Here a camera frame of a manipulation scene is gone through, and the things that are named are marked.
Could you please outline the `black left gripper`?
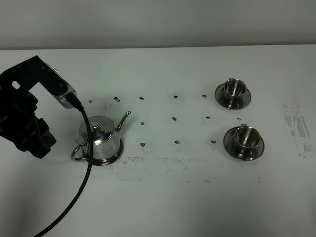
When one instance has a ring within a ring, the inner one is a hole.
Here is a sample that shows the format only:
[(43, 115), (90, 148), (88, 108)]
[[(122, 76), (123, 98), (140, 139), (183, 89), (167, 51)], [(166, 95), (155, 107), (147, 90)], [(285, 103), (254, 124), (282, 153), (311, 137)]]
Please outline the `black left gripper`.
[(17, 148), (33, 148), (34, 156), (42, 159), (56, 143), (47, 123), (35, 115), (37, 99), (19, 91), (11, 83), (0, 84), (0, 135)]

